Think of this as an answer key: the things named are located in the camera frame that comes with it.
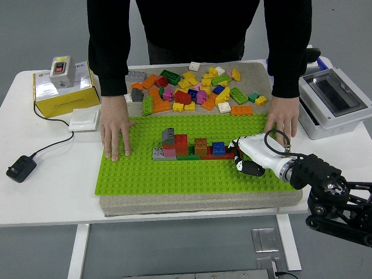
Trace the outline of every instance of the green lego baseplate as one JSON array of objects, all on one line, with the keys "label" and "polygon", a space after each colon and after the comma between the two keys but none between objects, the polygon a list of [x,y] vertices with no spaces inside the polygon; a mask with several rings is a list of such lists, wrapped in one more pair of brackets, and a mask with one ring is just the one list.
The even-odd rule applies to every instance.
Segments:
[{"label": "green lego baseplate", "polygon": [[132,117],[130,128],[132,154],[124,155],[120,141],[117,162],[102,155],[96,195],[213,194],[236,192],[295,191],[271,170],[262,177],[240,173],[234,160],[154,161],[152,150],[162,146],[162,131],[187,134],[189,145],[196,138],[207,138],[208,145],[263,132],[266,115],[190,115]]}]

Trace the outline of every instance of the blue lego brick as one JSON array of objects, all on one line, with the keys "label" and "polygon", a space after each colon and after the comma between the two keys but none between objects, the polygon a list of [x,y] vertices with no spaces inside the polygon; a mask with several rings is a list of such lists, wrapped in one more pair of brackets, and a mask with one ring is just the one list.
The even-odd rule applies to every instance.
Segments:
[{"label": "blue lego brick", "polygon": [[224,86],[222,86],[221,84],[217,85],[217,87],[215,89],[213,89],[213,93],[217,94],[217,95],[220,95],[220,93],[223,91],[223,89],[225,89]]},{"label": "blue lego brick", "polygon": [[191,95],[191,100],[196,103],[196,95],[198,94],[198,90],[190,88],[187,91],[187,94]]},{"label": "blue lego brick", "polygon": [[225,143],[223,141],[212,142],[213,156],[225,155]]}]

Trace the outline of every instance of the cable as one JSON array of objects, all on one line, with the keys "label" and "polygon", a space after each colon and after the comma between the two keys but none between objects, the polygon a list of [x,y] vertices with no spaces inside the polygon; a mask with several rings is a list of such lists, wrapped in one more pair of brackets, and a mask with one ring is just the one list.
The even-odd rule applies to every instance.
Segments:
[{"label": "cable", "polygon": [[[67,122],[65,122],[64,120],[62,120],[62,119],[49,119],[49,118],[46,118],[46,117],[44,117],[44,116],[39,115],[39,114],[36,112],[36,102],[34,102],[34,113],[35,113],[38,117],[40,117],[40,118],[42,118],[42,119],[49,120],[49,121],[59,121],[59,122],[63,122],[65,125],[69,126],[69,124],[68,124]],[[67,138],[67,139],[64,139],[63,141],[58,141],[58,142],[55,142],[54,144],[50,144],[50,145],[48,145],[48,146],[46,146],[46,147],[43,147],[43,148],[39,149],[38,151],[34,152],[34,153],[30,156],[30,158],[35,157],[35,155],[36,155],[38,152],[43,151],[44,149],[47,149],[47,148],[49,148],[49,147],[51,147],[51,146],[54,146],[54,145],[56,145],[56,144],[61,144],[61,143],[63,143],[63,142],[69,141],[69,140],[72,139],[73,137],[74,137],[74,132],[72,131],[72,135],[71,135],[71,137],[69,137],[69,138]]]},{"label": "cable", "polygon": [[293,276],[293,277],[295,277],[296,279],[298,279],[298,277],[296,276],[296,275],[294,275],[294,274],[292,274],[292,273],[289,273],[289,272],[284,272],[284,271],[281,271],[281,272],[275,272],[275,275],[276,276],[281,276],[281,275],[291,275],[291,276]]},{"label": "cable", "polygon": [[267,132],[265,133],[265,136],[264,136],[264,138],[263,138],[263,141],[264,141],[264,143],[266,144],[266,146],[269,148],[269,150],[273,151],[273,152],[276,153],[276,154],[282,155],[282,156],[294,156],[294,157],[297,157],[297,158],[299,158],[299,157],[303,157],[303,158],[307,157],[307,155],[302,154],[302,153],[280,152],[280,151],[274,149],[274,148],[273,148],[273,147],[272,147],[272,146],[267,142],[267,137],[270,135],[270,133],[279,133],[279,134],[281,134],[281,135],[285,138],[285,140],[286,140],[286,142],[287,142],[287,145],[290,145],[290,144],[291,144],[291,142],[290,142],[288,136],[287,136],[286,134],[284,134],[284,132],[282,132],[282,131],[280,131],[280,130],[278,130],[278,129],[271,129],[271,130],[269,130],[269,131],[267,131]]}]

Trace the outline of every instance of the white lego brick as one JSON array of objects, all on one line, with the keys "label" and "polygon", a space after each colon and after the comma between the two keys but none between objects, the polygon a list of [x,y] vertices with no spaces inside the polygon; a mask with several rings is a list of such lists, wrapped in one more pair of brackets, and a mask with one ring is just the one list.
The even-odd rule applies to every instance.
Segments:
[{"label": "white lego brick", "polygon": [[188,67],[188,69],[190,71],[198,71],[199,70],[199,67],[200,67],[200,63],[198,63],[198,62],[191,62],[190,63],[190,66]]},{"label": "white lego brick", "polygon": [[220,66],[217,66],[215,67],[215,69],[217,70],[217,72],[219,72],[219,76],[224,74],[226,71],[224,69],[222,69]]},{"label": "white lego brick", "polygon": [[219,103],[219,110],[220,110],[220,113],[231,112],[231,108],[230,108],[230,105],[228,104],[228,102]]},{"label": "white lego brick", "polygon": [[127,103],[133,103],[132,95],[131,94],[125,94],[124,97],[126,97]]}]

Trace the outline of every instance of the plug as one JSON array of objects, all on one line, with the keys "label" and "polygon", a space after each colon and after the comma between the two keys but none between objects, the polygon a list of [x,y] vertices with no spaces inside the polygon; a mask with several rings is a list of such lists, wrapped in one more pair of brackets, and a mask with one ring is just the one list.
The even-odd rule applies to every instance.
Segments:
[{"label": "plug", "polygon": [[22,155],[13,166],[8,167],[6,175],[12,180],[21,183],[34,170],[34,168],[36,168],[36,163],[32,157]]}]

